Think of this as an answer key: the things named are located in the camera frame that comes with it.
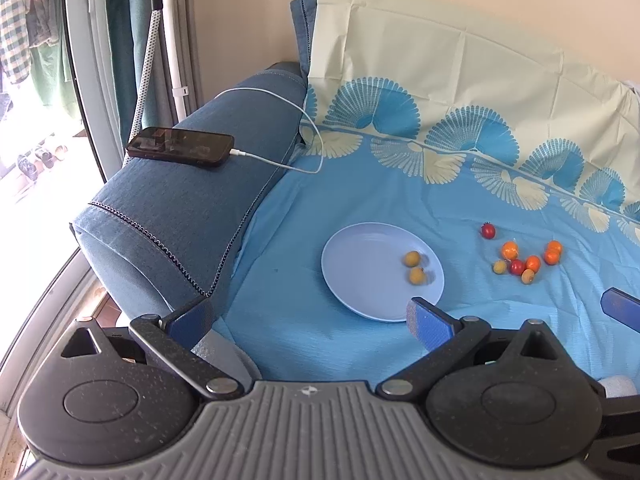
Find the orange tangerine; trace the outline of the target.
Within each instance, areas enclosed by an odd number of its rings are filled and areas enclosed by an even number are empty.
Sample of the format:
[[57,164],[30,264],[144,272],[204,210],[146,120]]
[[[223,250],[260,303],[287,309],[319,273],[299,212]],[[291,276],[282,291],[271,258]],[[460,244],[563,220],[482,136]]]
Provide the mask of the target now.
[[500,249],[500,254],[503,259],[512,261],[518,258],[518,244],[514,240],[508,240]]
[[525,260],[525,266],[528,270],[537,273],[541,266],[541,260],[538,256],[529,256]]
[[544,262],[548,264],[548,266],[554,266],[558,264],[560,261],[560,253],[555,249],[547,249],[544,252]]
[[559,255],[563,252],[563,245],[557,240],[550,240],[546,247],[547,252],[557,252]]

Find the yellow-brown longan fruit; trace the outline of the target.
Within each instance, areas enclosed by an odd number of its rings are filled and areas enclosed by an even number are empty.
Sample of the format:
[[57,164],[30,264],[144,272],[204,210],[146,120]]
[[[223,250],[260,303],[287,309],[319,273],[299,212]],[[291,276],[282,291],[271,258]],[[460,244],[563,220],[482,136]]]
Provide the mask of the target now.
[[497,260],[494,262],[494,264],[492,265],[492,270],[495,272],[495,274],[505,274],[506,273],[506,268],[508,266],[506,265],[506,262],[503,260]]

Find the red cherry tomato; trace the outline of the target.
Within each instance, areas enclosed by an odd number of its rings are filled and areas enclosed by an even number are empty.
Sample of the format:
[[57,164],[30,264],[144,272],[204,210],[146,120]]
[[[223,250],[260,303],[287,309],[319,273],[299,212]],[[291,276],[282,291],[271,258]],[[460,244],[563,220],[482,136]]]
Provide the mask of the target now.
[[516,276],[521,276],[526,270],[526,264],[520,259],[513,259],[509,262],[509,272]]
[[493,224],[485,222],[480,227],[480,235],[486,240],[492,240],[497,234],[496,228]]

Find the small yellow longan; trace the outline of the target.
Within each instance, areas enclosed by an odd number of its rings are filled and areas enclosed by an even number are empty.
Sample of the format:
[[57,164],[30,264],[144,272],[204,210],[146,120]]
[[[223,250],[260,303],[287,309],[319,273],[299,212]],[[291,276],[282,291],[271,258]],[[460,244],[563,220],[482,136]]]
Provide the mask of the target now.
[[525,285],[530,284],[534,280],[534,278],[535,278],[535,272],[530,269],[526,269],[521,275],[521,281]]

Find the yellow longan on plate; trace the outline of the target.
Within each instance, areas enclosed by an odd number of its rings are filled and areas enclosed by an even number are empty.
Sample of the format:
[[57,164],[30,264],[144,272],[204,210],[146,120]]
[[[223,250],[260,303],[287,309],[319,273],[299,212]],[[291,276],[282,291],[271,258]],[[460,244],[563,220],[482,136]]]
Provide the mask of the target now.
[[421,255],[413,250],[412,252],[407,252],[404,257],[405,266],[408,268],[414,268],[418,266],[421,262]]
[[426,282],[426,273],[422,268],[414,266],[409,270],[408,280],[413,285],[422,285]]

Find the light blue plate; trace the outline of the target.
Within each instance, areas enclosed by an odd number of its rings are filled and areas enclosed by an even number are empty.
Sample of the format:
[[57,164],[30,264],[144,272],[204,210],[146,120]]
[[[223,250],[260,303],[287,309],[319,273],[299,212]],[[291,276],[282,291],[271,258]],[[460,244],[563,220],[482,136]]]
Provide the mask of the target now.
[[[415,250],[426,282],[413,285],[404,257]],[[432,304],[442,298],[445,275],[442,264],[420,237],[399,226],[362,222],[335,232],[322,249],[320,266],[333,296],[344,306],[370,320],[401,323],[413,297]]]

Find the black smartphone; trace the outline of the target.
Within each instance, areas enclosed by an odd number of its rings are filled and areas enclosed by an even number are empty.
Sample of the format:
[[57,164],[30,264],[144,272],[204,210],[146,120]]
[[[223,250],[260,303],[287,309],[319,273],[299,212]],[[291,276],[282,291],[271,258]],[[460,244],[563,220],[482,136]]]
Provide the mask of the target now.
[[141,130],[126,146],[132,158],[216,167],[223,164],[234,148],[234,137],[225,133],[167,127]]

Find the hanging clothes outside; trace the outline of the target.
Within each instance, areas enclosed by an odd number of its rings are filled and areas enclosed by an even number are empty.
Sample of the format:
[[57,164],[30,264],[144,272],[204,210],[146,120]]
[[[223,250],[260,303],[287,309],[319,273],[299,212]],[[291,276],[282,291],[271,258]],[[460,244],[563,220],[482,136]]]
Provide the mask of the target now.
[[1,92],[30,82],[42,104],[77,110],[62,0],[1,0]]

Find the teal curtain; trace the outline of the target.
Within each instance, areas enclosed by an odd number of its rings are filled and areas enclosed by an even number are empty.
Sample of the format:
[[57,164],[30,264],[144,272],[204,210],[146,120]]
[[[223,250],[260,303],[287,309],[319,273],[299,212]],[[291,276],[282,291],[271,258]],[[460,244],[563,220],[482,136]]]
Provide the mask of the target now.
[[124,145],[134,119],[150,12],[150,0],[106,0],[120,140]]

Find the garment steamer stand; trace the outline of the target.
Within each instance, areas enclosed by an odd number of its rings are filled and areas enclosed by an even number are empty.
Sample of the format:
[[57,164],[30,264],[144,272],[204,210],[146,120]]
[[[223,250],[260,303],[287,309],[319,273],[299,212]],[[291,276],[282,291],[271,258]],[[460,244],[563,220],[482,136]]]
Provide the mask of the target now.
[[144,127],[181,122],[194,107],[189,0],[150,0],[150,7],[128,141]]

